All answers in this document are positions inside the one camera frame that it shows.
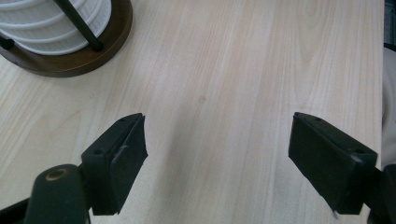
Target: white stacked plates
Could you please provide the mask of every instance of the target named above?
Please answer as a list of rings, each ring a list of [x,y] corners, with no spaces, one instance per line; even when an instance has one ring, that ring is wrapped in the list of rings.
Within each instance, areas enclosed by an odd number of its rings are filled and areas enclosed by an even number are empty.
[[[110,0],[70,0],[92,32],[99,36],[111,16]],[[20,46],[43,55],[71,53],[88,45],[53,0],[3,0],[0,31]]]

